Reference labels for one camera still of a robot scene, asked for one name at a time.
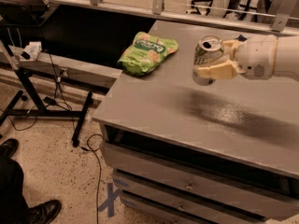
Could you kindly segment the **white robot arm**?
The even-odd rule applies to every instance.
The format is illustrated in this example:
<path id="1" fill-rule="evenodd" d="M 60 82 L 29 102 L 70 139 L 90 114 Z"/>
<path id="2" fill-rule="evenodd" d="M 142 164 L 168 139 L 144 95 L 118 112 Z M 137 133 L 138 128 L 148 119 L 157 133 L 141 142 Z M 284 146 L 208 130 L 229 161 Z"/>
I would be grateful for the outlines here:
<path id="1" fill-rule="evenodd" d="M 299 37 L 256 35 L 222 41 L 214 35 L 200 39 L 194 56 L 193 78 L 202 84 L 232 79 L 287 77 L 299 80 Z"/>

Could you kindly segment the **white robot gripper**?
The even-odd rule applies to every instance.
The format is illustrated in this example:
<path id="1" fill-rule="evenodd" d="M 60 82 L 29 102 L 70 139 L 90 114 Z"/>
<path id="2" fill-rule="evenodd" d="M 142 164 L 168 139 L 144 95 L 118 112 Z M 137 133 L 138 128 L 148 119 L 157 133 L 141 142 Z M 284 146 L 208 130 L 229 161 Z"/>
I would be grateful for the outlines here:
<path id="1" fill-rule="evenodd" d="M 224 55 L 229 55 L 240 67 L 240 75 L 247 79 L 267 80 L 274 75 L 278 39 L 274 35 L 253 36 L 245 42 L 225 40 Z M 232 79 L 238 75 L 235 64 L 228 60 L 196 68 L 196 74 L 209 79 Z"/>

